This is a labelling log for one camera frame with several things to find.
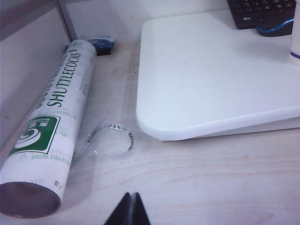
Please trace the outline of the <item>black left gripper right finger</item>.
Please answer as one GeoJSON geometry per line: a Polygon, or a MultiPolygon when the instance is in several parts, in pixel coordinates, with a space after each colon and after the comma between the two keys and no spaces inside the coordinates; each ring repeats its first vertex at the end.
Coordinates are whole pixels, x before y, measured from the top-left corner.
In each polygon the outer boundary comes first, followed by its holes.
{"type": "Polygon", "coordinates": [[[133,225],[151,225],[146,209],[138,192],[133,195],[133,211],[132,224],[133,225]]]}

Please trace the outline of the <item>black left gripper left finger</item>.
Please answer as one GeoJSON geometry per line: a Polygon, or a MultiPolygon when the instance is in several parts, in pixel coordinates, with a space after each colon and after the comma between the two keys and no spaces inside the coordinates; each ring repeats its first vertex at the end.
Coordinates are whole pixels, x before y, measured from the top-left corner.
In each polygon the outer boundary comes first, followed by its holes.
{"type": "Polygon", "coordinates": [[[105,225],[126,225],[128,222],[130,202],[131,197],[129,192],[127,192],[106,220],[105,225]]]}

